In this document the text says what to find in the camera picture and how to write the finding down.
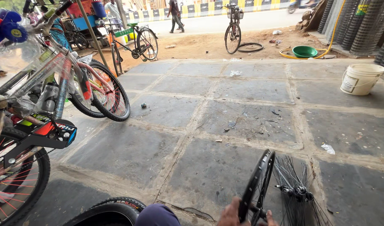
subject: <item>bucket label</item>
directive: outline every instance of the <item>bucket label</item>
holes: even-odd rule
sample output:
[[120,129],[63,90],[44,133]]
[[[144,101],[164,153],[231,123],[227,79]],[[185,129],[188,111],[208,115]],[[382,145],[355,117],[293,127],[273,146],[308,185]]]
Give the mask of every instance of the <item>bucket label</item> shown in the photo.
[[356,84],[358,84],[358,81],[358,78],[353,78],[351,76],[345,75],[344,81],[342,81],[341,89],[352,93],[355,89]]
[[358,9],[356,10],[356,16],[363,16],[366,14],[367,8],[369,5],[358,5]]

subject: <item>dirt ground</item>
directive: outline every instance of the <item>dirt ground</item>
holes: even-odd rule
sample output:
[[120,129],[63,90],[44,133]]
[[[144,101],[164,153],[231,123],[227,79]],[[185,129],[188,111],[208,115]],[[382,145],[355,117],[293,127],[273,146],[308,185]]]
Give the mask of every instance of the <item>dirt ground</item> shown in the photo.
[[[282,34],[273,35],[274,30],[281,30]],[[314,48],[327,48],[321,44],[316,37],[307,33],[295,32],[295,27],[285,27],[277,29],[269,29],[262,31],[248,31],[242,32],[241,44],[248,42],[259,42],[264,46],[259,52],[248,55],[247,53],[236,52],[235,54],[229,54],[225,49],[224,34],[200,34],[200,35],[179,35],[174,33],[174,36],[159,37],[159,53],[158,59],[282,59],[284,58],[279,54],[279,51],[289,46],[295,47],[297,45],[308,45]],[[280,44],[271,44],[269,40],[276,39],[281,40]],[[165,48],[169,45],[175,45],[174,48]],[[121,64],[123,70],[129,70],[130,68],[140,64],[141,59],[133,59],[128,51],[120,49],[121,57],[124,62]],[[112,56],[110,51],[104,51],[104,57],[107,63],[112,67]],[[329,54],[337,55],[337,58],[346,58],[344,55],[330,52]],[[101,61],[100,55],[95,54],[96,60]]]

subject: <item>yellow hose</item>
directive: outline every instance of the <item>yellow hose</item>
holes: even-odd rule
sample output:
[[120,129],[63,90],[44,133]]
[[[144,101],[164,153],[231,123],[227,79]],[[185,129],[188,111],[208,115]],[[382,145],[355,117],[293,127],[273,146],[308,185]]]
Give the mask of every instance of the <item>yellow hose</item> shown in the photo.
[[[323,57],[325,54],[327,54],[330,51],[331,45],[333,44],[333,40],[334,40],[334,33],[336,31],[337,22],[338,22],[338,19],[340,18],[340,14],[341,14],[342,8],[344,7],[344,4],[345,4],[345,0],[342,2],[342,6],[341,6],[341,9],[340,9],[340,12],[338,13],[336,24],[334,25],[333,36],[331,37],[331,42],[330,42],[330,45],[328,46],[328,49],[316,49],[316,50],[325,50],[325,53],[321,54],[318,57],[315,57],[314,59],[318,59],[320,57]],[[285,52],[285,51],[292,51],[291,46],[287,47],[285,49],[280,50],[281,56],[284,56],[284,57],[287,57],[287,58],[290,58],[290,59],[308,59],[308,58],[297,58],[297,57],[293,57],[293,56],[289,56],[289,55],[283,54],[283,52]]]

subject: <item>water bottle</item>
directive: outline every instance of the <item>water bottle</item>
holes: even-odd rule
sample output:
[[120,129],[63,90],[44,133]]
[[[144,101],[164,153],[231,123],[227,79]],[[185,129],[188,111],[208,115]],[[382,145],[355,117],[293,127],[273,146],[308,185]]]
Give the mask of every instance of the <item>water bottle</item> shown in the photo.
[[58,91],[58,84],[52,82],[47,83],[47,85],[44,87],[43,92],[40,95],[40,98],[34,110],[47,111],[50,113],[54,112],[55,100],[57,100]]

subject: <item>blue container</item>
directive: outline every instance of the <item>blue container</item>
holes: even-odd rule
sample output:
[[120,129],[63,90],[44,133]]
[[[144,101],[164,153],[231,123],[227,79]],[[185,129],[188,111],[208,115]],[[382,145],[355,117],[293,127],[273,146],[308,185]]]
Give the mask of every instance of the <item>blue container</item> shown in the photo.
[[104,18],[107,16],[106,11],[104,10],[104,6],[100,0],[93,1],[92,7],[97,17]]

